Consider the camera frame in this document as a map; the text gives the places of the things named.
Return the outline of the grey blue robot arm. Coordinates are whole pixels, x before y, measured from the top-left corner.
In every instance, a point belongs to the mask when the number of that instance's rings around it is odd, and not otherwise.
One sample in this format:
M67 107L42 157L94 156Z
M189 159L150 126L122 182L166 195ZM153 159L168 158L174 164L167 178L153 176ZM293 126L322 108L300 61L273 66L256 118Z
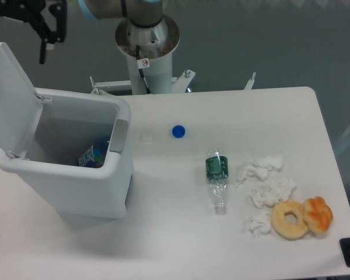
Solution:
M151 28L163 17L162 1L79 1L91 18L128 18L135 25ZM0 1L0 16L29 23L41 39L39 63L46 61L48 44L62 43L67 35L67 1Z

